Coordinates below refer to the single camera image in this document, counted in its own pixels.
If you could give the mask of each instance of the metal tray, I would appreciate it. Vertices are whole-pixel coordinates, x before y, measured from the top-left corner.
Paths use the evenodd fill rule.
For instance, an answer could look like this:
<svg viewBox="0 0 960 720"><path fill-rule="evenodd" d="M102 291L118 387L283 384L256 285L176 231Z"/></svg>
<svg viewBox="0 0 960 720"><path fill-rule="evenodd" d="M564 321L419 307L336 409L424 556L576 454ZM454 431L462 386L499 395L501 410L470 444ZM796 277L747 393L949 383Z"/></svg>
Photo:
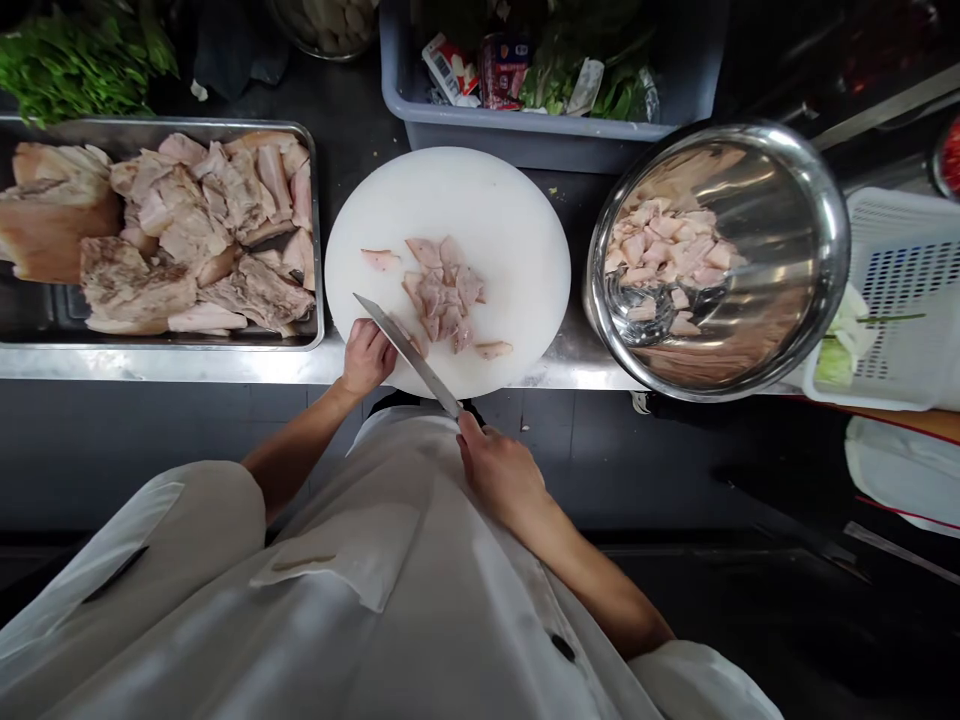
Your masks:
<svg viewBox="0 0 960 720"><path fill-rule="evenodd" d="M114 161L137 156L141 148L155 150L167 135L182 132L199 143L229 142L254 130L282 130L297 136L310 151L313 192L313 254L316 263L317 307L294 323L296 337L281 338L259 327L234 331L228 338L196 333L155 337L104 335L88 329L90 308L77 285L24 282L12 265L0 263L0 348L75 348L101 350L311 350L323 339L323 273L320 268L319 168L313 137L303 125L260 120L203 118L92 118L61 123L46 130L25 125L19 116L0 115L0 186L14 184L11 160L17 143L86 145L101 148ZM265 247L275 242L268 240Z"/></svg>

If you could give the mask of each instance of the bowl rim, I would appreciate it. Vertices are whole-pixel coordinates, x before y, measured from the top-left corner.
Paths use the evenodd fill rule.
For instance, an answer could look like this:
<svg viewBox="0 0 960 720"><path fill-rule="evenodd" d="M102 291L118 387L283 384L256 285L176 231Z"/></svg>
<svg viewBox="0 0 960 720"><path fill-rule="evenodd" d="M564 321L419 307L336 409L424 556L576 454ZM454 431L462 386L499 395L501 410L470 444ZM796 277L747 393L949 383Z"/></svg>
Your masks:
<svg viewBox="0 0 960 720"><path fill-rule="evenodd" d="M784 348L781 347L779 352L783 354L779 358L762 363L758 366L758 372L755 372L756 368L748 370L731 384L694 389L660 378L623 342L604 301L603 266L620 207L633 189L663 160L708 142L727 142L765 149L768 152L773 148L781 164L786 161L786 164L793 165L791 175L796 177L800 172L809 174L809 180L797 184L814 209L817 224L824 229L826 238L820 247L821 270L813 300L789 337L787 352L784 353ZM769 121L720 125L711 121L696 123L671 134L651 148L624 174L607 196L594 226L587 256L585 296L589 303L588 315L595 320L597 334L617 363L646 388L691 402L738 400L775 383L797 367L820 342L843 297L850 271L850 247L850 221L843 193L826 162L804 138L783 125ZM811 315L813 309L817 311L815 316Z"/></svg>

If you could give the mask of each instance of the white cutting board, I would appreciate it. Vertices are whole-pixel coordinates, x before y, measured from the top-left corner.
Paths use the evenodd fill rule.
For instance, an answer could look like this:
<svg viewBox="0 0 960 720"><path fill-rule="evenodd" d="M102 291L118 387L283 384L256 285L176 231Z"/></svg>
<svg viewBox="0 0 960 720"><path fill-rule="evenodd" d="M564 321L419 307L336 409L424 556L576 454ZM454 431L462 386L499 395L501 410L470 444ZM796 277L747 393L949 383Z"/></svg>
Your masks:
<svg viewBox="0 0 960 720"><path fill-rule="evenodd" d="M419 271L408 237L452 235L484 281L486 305L470 309L478 343L502 340L513 353L484 360L471 348L453 354L433 343L430 367L458 398L493 392L518 380L553 342L570 297L570 252L557 214L523 173L492 155L465 148L429 148L403 155L354 190L337 220L324 261L333 322L342 336L366 313L353 293L373 300L423 337L401 282ZM390 250L402 259L380 273L360 253ZM433 397L402 358L388 385Z"/></svg>

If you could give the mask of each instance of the metal pot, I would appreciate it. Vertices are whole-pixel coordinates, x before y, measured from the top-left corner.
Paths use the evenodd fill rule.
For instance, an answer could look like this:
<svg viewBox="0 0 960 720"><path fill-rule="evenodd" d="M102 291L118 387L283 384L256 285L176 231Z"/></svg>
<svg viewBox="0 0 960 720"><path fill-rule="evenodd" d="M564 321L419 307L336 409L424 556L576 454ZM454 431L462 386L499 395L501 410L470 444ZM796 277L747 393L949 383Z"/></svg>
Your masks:
<svg viewBox="0 0 960 720"><path fill-rule="evenodd" d="M616 361L647 388L693 402L736 400L790 372L826 332L850 266L846 204L817 152L780 125L722 125L672 139L610 193L590 243L583 304ZM697 298L696 337L630 332L609 302L613 226L640 198L657 196L692 197L712 210L720 234L748 261Z"/></svg>

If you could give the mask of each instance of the knife blade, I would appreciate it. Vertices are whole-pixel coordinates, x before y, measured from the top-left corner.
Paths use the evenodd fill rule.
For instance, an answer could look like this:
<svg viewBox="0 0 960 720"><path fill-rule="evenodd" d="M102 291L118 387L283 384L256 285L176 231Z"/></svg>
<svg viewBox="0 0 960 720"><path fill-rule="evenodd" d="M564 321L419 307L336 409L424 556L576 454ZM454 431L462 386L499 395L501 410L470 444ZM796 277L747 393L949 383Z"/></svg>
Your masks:
<svg viewBox="0 0 960 720"><path fill-rule="evenodd" d="M460 417L460 413L463 411L460 403L457 402L453 393L447 389L447 386L443 384L443 381L437 377L437 374L430 369L427 361L417 352L413 343L407 340L404 332L390 316L387 315L379 305L373 302L373 300L367 300L365 297L360 297L356 293L354 293L353 296L363 306L363 309L370 314L370 317L377 324L377 327L383 331L383 334L387 336L387 340L393 344L397 352L416 370L417 375L420 376L420 379L423 380L430 389L433 396L440 401L443 409L450 413L454 420Z"/></svg>

